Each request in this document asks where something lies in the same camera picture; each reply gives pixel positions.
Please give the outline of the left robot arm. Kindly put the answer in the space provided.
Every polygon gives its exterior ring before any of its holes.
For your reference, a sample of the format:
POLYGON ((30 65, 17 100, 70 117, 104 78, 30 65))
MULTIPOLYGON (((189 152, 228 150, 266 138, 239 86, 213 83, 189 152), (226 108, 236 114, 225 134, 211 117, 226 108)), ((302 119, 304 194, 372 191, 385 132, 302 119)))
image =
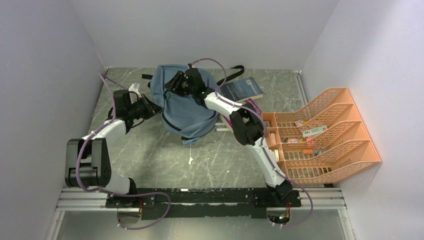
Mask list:
POLYGON ((139 200, 133 179, 114 173, 109 148, 115 141, 143 122, 163 111, 163 108, 144 94, 126 89, 112 94, 112 108, 101 127, 82 137, 67 142, 64 180, 69 188, 100 191, 118 196, 126 208, 139 200))

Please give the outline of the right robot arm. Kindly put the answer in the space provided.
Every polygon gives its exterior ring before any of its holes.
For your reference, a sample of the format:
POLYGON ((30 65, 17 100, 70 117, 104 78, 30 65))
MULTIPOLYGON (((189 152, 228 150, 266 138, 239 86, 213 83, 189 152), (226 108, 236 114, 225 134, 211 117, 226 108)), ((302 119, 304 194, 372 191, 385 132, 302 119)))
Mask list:
POLYGON ((194 67, 185 72, 178 71, 164 84, 164 88, 180 97, 192 96, 199 106, 226 116, 235 139, 251 151, 259 164, 270 191, 270 202, 275 207, 282 207, 288 202, 293 186, 276 164, 266 142, 267 126, 252 105, 231 101, 223 97, 218 88, 207 87, 199 70, 194 67))

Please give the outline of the dark blue book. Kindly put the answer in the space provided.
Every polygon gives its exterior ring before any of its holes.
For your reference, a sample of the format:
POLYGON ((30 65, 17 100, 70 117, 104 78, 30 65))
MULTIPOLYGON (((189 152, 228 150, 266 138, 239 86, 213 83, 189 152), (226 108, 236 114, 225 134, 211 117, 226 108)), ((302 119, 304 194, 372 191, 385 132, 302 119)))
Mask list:
POLYGON ((227 82, 220 88, 220 93, 233 102, 260 99, 264 95, 253 77, 227 82))

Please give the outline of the blue student backpack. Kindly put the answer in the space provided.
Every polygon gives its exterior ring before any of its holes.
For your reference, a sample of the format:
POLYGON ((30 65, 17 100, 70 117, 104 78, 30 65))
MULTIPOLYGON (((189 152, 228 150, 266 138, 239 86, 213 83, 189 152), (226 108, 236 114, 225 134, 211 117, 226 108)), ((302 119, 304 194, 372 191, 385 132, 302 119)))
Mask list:
POLYGON ((181 97, 164 88, 178 72, 186 69, 184 65, 159 65, 151 76, 149 89, 154 103, 163 108, 161 119, 164 127, 188 141, 207 134, 214 127, 219 114, 228 117, 238 111, 242 104, 222 95, 217 100, 212 91, 210 94, 214 100, 211 102, 212 109, 208 109, 198 105, 191 96, 181 97))

